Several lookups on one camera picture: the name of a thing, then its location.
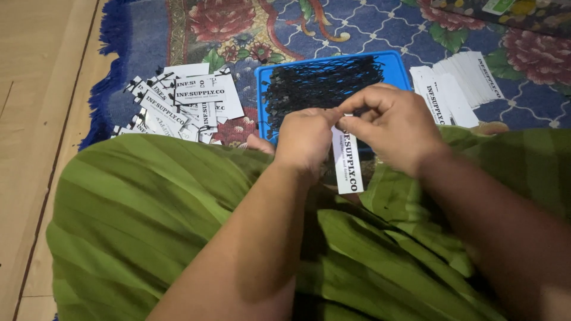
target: rug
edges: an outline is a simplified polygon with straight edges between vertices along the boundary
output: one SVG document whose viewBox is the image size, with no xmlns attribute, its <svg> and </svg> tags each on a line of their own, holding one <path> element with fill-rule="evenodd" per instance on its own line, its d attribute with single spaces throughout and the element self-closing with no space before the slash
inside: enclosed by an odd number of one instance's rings
<svg viewBox="0 0 571 321">
<path fill-rule="evenodd" d="M 505 95 L 475 111 L 483 132 L 571 127 L 570 40 L 444 12 L 431 8 L 430 1 L 111 0 L 104 7 L 101 53 L 116 52 L 119 58 L 92 89 L 91 130 L 80 149 L 109 138 L 113 125 L 129 122 L 138 108 L 123 88 L 158 67 L 199 62 L 229 67 L 246 116 L 219 126 L 214 138 L 237 146 L 256 132 L 254 70 L 261 60 L 379 50 L 400 52 L 407 70 L 458 51 L 481 51 Z M 441 6 L 463 4 L 448 1 Z"/>
</svg>

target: blue plastic tray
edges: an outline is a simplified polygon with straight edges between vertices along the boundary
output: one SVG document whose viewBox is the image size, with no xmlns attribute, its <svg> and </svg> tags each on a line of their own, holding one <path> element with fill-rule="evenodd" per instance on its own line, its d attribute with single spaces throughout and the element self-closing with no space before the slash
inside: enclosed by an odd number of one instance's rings
<svg viewBox="0 0 571 321">
<path fill-rule="evenodd" d="M 408 82 L 407 72 L 404 69 L 403 61 L 400 59 L 400 54 L 394 50 L 387 50 L 387 51 L 375 51 L 372 53 L 362 53 L 362 54 L 353 54 L 353 55 L 341 55 L 335 57 L 325 57 L 325 58 L 316 58 L 316 59 L 308 59 L 302 61 L 295 61 L 295 62 L 288 62 L 288 63 L 281 63 L 279 65 L 272 65 L 272 66 L 263 66 L 258 67 L 254 71 L 256 75 L 256 84 L 258 87 L 258 126 L 260 131 L 260 137 L 264 139 L 267 138 L 267 130 L 269 126 L 267 123 L 268 121 L 268 113 L 266 112 L 267 103 L 262 103 L 262 93 L 267 91 L 268 85 L 262 85 L 262 81 L 266 81 L 268 84 L 270 83 L 270 75 L 272 74 L 272 70 L 277 67 L 283 66 L 293 66 L 293 65 L 303 65 L 306 63 L 312 62 L 326 62 L 326 61 L 333 61 L 337 59 L 344 59 L 347 57 L 360 57 L 360 56 L 375 56 L 375 61 L 384 63 L 383 66 L 383 77 L 385 78 L 384 83 L 389 83 L 393 86 L 396 86 L 402 90 L 410 90 L 411 84 Z M 268 139 L 272 144 L 276 145 L 278 143 L 278 133 L 274 132 L 274 135 L 271 139 Z"/>
</svg>

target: rug fringe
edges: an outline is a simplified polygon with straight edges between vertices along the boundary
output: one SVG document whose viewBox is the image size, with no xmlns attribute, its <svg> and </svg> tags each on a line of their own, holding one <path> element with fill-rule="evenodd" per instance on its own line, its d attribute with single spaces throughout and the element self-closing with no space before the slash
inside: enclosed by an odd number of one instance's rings
<svg viewBox="0 0 571 321">
<path fill-rule="evenodd" d="M 103 7 L 99 40 L 104 46 L 99 49 L 102 55 L 117 53 L 119 58 L 111 63 L 107 76 L 91 88 L 88 100 L 91 113 L 91 127 L 87 136 L 79 144 L 79 150 L 94 143 L 109 139 L 112 124 L 108 118 L 105 103 L 109 96 L 123 86 L 124 68 L 131 39 L 131 25 L 127 4 L 137 0 L 110 0 Z"/>
</svg>

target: floor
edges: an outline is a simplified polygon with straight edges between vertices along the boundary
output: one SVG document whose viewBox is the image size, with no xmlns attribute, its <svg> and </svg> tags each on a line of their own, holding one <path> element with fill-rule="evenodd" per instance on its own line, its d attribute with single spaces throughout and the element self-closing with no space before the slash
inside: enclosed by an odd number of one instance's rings
<svg viewBox="0 0 571 321">
<path fill-rule="evenodd" d="M 51 321 L 45 229 L 64 165 L 89 130 L 107 0 L 1 0 L 0 321 Z"/>
</svg>

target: green cloth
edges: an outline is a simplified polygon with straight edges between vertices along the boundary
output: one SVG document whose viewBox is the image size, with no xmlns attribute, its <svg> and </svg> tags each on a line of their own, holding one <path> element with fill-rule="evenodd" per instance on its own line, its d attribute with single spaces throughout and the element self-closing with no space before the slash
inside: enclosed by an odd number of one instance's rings
<svg viewBox="0 0 571 321">
<path fill-rule="evenodd" d="M 571 131 L 441 131 L 503 184 L 571 216 Z M 144 320 L 271 161 L 139 134 L 79 153 L 47 230 L 60 320 Z M 414 180 L 378 164 L 360 199 L 364 208 L 323 186 L 310 192 L 294 319 L 505 320 Z"/>
</svg>

